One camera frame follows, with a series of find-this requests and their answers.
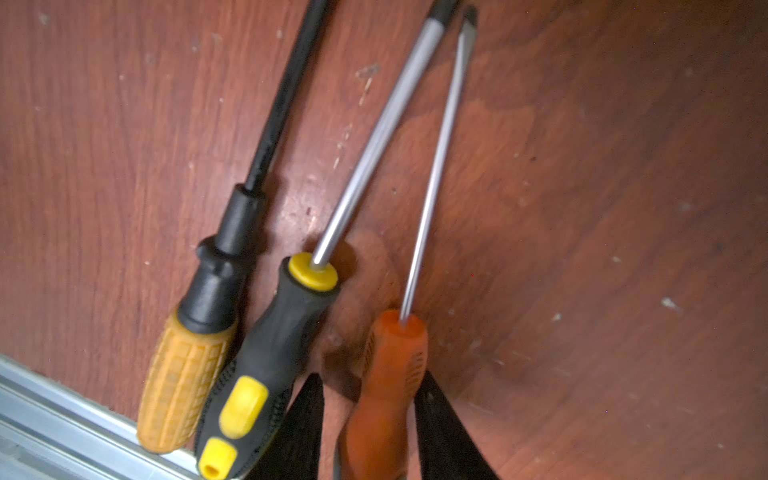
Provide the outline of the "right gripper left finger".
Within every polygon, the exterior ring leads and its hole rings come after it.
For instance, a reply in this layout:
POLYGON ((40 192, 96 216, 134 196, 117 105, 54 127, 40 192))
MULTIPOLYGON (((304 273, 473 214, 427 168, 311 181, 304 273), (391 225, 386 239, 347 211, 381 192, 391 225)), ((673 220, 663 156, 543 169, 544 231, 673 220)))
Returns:
POLYGON ((312 373, 246 479, 317 480, 324 407, 322 379, 318 373, 312 373))

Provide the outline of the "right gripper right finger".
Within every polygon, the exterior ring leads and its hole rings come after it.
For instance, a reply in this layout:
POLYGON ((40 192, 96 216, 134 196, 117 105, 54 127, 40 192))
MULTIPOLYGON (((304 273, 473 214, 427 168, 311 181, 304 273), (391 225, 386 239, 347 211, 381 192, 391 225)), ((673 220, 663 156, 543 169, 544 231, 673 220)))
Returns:
POLYGON ((429 371, 414 405, 422 479, 499 480, 429 371))

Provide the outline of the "orange handle screwdriver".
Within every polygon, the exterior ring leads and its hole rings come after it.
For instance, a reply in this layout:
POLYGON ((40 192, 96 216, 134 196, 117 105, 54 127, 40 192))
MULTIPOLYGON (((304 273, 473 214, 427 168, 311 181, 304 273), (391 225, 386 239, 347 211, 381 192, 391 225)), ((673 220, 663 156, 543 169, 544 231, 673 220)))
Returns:
POLYGON ((401 306, 384 311, 369 330, 360 395, 336 443, 335 479, 407 477, 407 416, 425 376, 428 359, 427 327, 412 313, 412 304, 477 36, 477 16, 477 8, 469 5, 458 35, 457 56, 401 306))

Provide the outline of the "black yellow button screwdriver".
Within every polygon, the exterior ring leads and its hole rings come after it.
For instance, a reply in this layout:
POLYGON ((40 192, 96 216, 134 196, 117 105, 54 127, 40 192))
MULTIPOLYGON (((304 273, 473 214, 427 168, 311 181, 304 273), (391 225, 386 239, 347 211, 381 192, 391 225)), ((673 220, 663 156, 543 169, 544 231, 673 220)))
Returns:
POLYGON ((214 384, 195 455, 205 479, 248 473, 281 426, 322 314, 340 292, 332 253, 431 60, 457 4, 435 1, 347 186, 312 253, 282 260, 276 293, 214 384))

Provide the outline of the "yellow handle black screwdriver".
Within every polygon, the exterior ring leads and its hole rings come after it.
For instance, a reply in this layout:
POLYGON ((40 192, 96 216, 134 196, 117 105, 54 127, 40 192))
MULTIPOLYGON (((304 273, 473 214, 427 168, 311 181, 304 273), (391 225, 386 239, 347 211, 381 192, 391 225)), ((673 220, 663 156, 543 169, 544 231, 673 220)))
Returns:
POLYGON ((197 246, 198 267, 165 322, 141 396, 137 438, 167 454, 193 436, 204 402, 226 361, 240 299, 252 274, 267 205, 267 173, 304 73, 334 7, 308 3, 246 179, 234 185, 216 233, 197 246))

